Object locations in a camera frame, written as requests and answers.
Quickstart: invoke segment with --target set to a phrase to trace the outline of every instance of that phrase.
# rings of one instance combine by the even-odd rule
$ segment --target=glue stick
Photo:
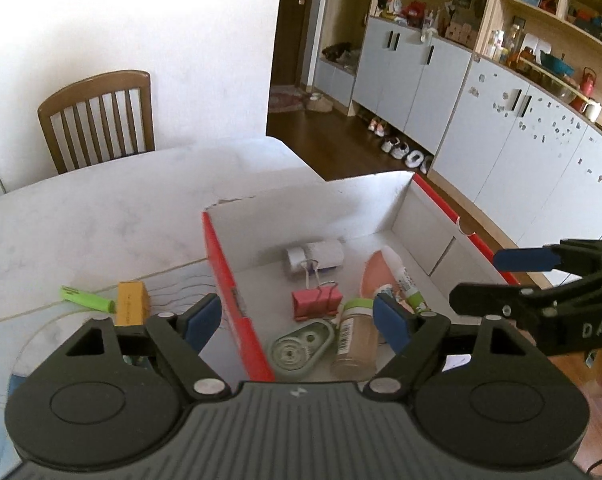
[[[414,283],[414,280],[412,280],[405,270],[405,266],[401,261],[401,257],[394,252],[390,246],[383,247],[383,249],[381,249],[381,254],[383,255],[385,263],[392,272],[392,276],[396,280],[396,283],[399,285],[402,295],[405,297],[405,300],[408,302],[409,306],[414,309],[414,312],[420,314],[421,312],[430,310],[425,303],[423,295],[420,293],[416,284]]]

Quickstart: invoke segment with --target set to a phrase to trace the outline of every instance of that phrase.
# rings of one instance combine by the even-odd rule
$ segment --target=wooden chair
[[[77,170],[152,152],[150,75],[119,70],[73,83],[40,105],[38,120],[59,173],[67,173],[70,163],[74,165],[70,170]]]

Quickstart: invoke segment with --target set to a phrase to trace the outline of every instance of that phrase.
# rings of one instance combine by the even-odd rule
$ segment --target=pink binder clip
[[[305,260],[302,264],[305,270],[305,288],[292,293],[292,306],[294,307],[294,319],[306,321],[308,319],[336,316],[338,306],[343,295],[338,290],[337,282],[319,281],[316,260]],[[314,271],[317,287],[310,288],[310,270]]]

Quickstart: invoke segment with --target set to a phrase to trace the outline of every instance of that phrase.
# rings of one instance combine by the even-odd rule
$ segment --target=cabinet handle
[[[516,99],[514,99],[514,106],[512,107],[510,112],[513,112],[514,110],[516,110],[516,105],[518,104],[518,100],[520,99],[522,93],[523,93],[523,91],[519,90],[518,94],[516,94]]]
[[[523,108],[523,113],[521,114],[521,117],[525,117],[526,116],[526,112],[527,112],[527,107],[529,107],[530,103],[532,102],[532,96],[530,96],[527,100],[526,103],[526,107]]]

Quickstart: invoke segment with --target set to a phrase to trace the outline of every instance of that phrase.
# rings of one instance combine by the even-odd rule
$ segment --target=blue pot
[[[547,54],[543,51],[541,51],[541,64],[558,77],[563,77],[564,75],[572,77],[572,74],[574,74],[574,69],[570,65],[558,57],[554,57],[552,54]]]

